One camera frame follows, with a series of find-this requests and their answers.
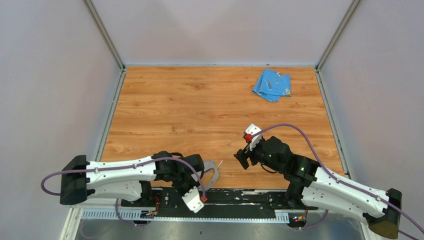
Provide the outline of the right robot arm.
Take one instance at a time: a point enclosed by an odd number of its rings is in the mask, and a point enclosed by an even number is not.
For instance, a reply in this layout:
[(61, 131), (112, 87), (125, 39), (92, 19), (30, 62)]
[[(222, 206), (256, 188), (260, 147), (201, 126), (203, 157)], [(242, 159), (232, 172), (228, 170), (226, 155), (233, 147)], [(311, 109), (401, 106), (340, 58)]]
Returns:
[(292, 209), (316, 207), (343, 214), (387, 239), (399, 237), (402, 193), (372, 188), (324, 168), (311, 158), (293, 153), (277, 137), (255, 139), (234, 157), (244, 169), (262, 164), (289, 181), (286, 204)]

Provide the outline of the key with blue tag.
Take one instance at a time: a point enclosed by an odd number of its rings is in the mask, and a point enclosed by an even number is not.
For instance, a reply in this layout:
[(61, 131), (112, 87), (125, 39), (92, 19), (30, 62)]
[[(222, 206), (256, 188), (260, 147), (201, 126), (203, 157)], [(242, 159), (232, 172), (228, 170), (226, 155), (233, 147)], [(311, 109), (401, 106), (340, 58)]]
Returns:
[(209, 168), (209, 169), (204, 170), (203, 173), (207, 173), (207, 172), (212, 171), (212, 170), (214, 170), (214, 168)]

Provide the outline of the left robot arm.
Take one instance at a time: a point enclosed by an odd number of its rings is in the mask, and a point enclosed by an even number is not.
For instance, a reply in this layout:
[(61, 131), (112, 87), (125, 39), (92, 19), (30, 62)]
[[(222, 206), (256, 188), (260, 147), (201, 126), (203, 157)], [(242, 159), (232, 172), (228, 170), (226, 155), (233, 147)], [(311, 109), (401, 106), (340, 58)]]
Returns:
[(152, 156), (116, 162), (88, 161), (77, 155), (65, 167), (71, 171), (61, 177), (59, 202), (76, 205), (88, 199), (121, 199), (149, 206), (153, 201), (152, 181), (170, 182), (187, 207), (198, 212), (203, 206), (196, 174), (204, 169), (199, 154), (186, 157), (161, 151)]

